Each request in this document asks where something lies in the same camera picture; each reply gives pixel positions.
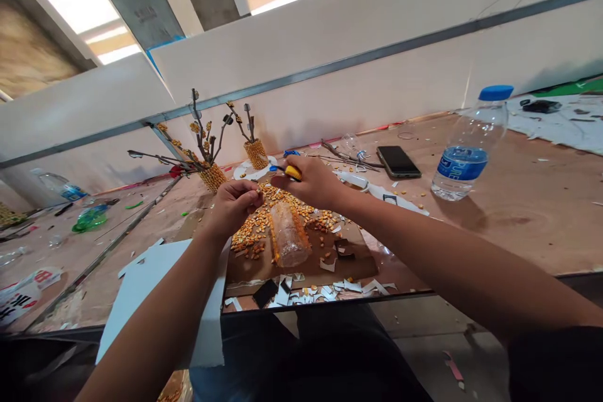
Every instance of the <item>person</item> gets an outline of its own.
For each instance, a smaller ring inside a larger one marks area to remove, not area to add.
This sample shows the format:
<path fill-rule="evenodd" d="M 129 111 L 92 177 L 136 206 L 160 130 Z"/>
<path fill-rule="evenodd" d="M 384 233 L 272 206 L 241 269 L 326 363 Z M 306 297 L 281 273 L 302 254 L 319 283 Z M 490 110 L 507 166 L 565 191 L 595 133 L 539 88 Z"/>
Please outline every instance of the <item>person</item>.
<path fill-rule="evenodd" d="M 535 265 L 466 231 L 341 184 L 318 159 L 289 156 L 301 182 L 274 186 L 361 225 L 421 280 L 507 348 L 518 401 L 603 394 L 603 310 Z M 190 352 L 228 238 L 263 203 L 249 181 L 223 184 L 215 207 L 90 376 L 78 401 L 153 401 Z M 195 400 L 430 401 L 366 305 L 298 311 L 297 340 L 270 313 L 222 317 L 225 366 L 191 369 Z"/>

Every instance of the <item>floor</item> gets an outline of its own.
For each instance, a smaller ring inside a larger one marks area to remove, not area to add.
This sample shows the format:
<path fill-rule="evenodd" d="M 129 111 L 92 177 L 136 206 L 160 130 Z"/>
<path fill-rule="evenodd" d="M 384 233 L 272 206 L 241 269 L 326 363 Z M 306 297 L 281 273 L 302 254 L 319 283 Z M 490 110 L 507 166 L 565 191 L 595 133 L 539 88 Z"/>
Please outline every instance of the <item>floor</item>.
<path fill-rule="evenodd" d="M 506 353 L 490 333 L 463 332 L 471 319 L 439 296 L 373 303 L 373 312 L 394 339 L 434 402 L 510 401 Z M 294 312 L 277 314 L 297 335 Z M 462 391 L 443 359 L 449 352 L 465 381 Z"/>

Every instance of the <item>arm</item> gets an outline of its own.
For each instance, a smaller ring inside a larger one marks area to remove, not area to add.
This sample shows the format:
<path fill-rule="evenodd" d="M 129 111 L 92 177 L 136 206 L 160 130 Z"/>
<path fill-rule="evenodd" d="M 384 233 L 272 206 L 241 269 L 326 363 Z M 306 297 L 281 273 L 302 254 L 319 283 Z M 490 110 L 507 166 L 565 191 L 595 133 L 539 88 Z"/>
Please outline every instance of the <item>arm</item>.
<path fill-rule="evenodd" d="M 222 248 L 263 203 L 257 188 L 249 181 L 220 187 L 205 225 L 117 335 L 77 401 L 157 399 L 197 336 Z"/>
<path fill-rule="evenodd" d="M 289 156 L 302 182 L 274 177 L 306 203 L 352 219 L 439 295 L 501 342 L 532 331 L 603 327 L 603 310 L 535 265 L 452 225 L 341 184 L 319 160 Z"/>

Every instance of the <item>wooden table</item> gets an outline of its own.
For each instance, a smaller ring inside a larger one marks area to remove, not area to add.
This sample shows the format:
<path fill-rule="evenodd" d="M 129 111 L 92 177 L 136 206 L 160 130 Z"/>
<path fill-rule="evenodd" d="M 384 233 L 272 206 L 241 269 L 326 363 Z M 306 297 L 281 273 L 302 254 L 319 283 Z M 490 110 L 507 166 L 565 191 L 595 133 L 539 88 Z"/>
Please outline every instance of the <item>wooden table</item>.
<path fill-rule="evenodd" d="M 360 134 L 363 147 L 372 156 L 369 160 L 377 160 L 377 146 L 400 145 L 423 172 L 423 177 L 399 182 L 393 188 L 394 180 L 390 180 L 384 171 L 367 171 L 360 175 L 392 192 L 405 190 L 403 197 L 423 204 L 432 217 L 478 234 L 534 262 L 550 274 L 602 272 L 599 229 L 603 225 L 603 208 L 592 202 L 603 201 L 603 158 L 538 139 L 528 141 L 525 135 L 510 131 L 493 153 L 475 190 L 459 202 L 446 202 L 435 197 L 430 187 L 456 119 L 454 115 L 446 115 L 417 122 L 410 128 L 412 139 L 398 137 L 400 131 L 409 130 L 407 126 Z M 330 155 L 323 148 L 305 147 L 300 151 L 310 156 Z M 343 169 L 342 164 L 332 165 Z M 117 272 L 130 262 L 131 253 L 143 252 L 161 237 L 172 241 L 185 221 L 180 216 L 182 212 L 203 209 L 211 203 L 211 196 L 199 177 L 193 175 L 189 180 L 182 179 L 78 291 L 51 317 L 34 325 L 29 333 L 53 332 L 65 323 L 102 330 L 121 284 Z M 362 233 L 378 264 L 379 274 L 375 278 L 381 283 L 395 283 L 398 290 L 391 290 L 393 296 L 429 291 L 429 287 L 389 250 L 366 231 Z M 344 296 L 361 295 L 349 293 Z M 375 296 L 370 300 L 382 299 Z M 245 310 L 257 309 L 249 296 L 240 297 L 239 301 Z M 230 305 L 224 312 L 233 310 L 234 306 Z"/>
<path fill-rule="evenodd" d="M 107 222 L 93 231 L 76 234 L 71 231 L 77 217 L 86 206 L 76 202 L 64 214 L 55 217 L 59 209 L 51 209 L 35 219 L 37 229 L 25 237 L 0 244 L 0 254 L 27 247 L 27 253 L 12 263 L 0 268 L 0 287 L 6 287 L 29 276 L 44 267 L 56 267 L 63 270 L 60 281 L 44 289 L 42 299 L 28 313 L 19 317 L 6 327 L 3 333 L 18 334 L 24 332 L 56 299 L 71 288 L 74 283 L 86 275 L 94 263 L 115 247 L 116 241 L 136 218 L 159 197 L 173 180 L 162 178 L 138 187 L 95 195 L 97 198 L 119 202 L 107 212 Z M 134 209 L 125 209 L 128 205 L 142 205 Z M 62 243 L 58 247 L 49 246 L 50 238 L 59 235 Z"/>

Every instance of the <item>hand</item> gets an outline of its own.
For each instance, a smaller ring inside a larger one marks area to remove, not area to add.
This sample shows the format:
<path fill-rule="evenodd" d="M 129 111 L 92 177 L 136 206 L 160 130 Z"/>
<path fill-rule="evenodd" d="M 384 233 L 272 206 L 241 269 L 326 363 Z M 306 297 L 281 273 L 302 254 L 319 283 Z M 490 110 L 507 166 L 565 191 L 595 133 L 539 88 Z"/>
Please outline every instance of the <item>hand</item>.
<path fill-rule="evenodd" d="M 348 189 L 339 182 L 331 167 L 318 158 L 287 156 L 289 165 L 297 166 L 301 171 L 301 182 L 293 181 L 289 176 L 274 176 L 272 185 L 290 192 L 306 204 L 318 209 L 334 210 L 337 200 L 345 196 Z"/>
<path fill-rule="evenodd" d="M 264 204 L 264 195 L 257 189 L 258 184 L 245 179 L 223 183 L 215 194 L 210 219 L 202 229 L 225 240 L 233 235 Z"/>

